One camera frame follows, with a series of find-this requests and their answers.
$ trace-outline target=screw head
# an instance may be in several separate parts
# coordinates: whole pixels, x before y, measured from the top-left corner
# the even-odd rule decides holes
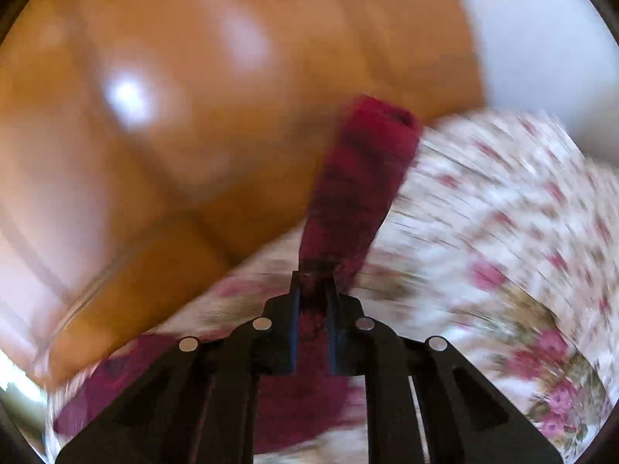
[[[254,329],[258,331],[266,331],[271,327],[272,324],[273,323],[268,317],[259,317],[257,319],[254,319],[254,322],[252,323]]]
[[[178,343],[178,348],[182,350],[184,353],[190,353],[191,351],[195,351],[200,342],[197,338],[193,336],[186,336]]]
[[[370,331],[374,328],[374,320],[369,317],[360,317],[355,322],[355,326],[361,331]]]
[[[428,340],[428,345],[435,351],[444,351],[447,349],[447,340],[441,336],[433,336]]]

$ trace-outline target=pink floral pattern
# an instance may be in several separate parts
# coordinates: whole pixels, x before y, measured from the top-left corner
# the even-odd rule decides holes
[[[619,398],[618,204],[617,171],[584,158],[556,120],[449,117],[426,130],[351,294],[403,336],[445,336],[571,464]],[[300,233],[154,331],[209,335],[257,315],[287,291]],[[355,382],[332,429],[255,462],[367,462]]]

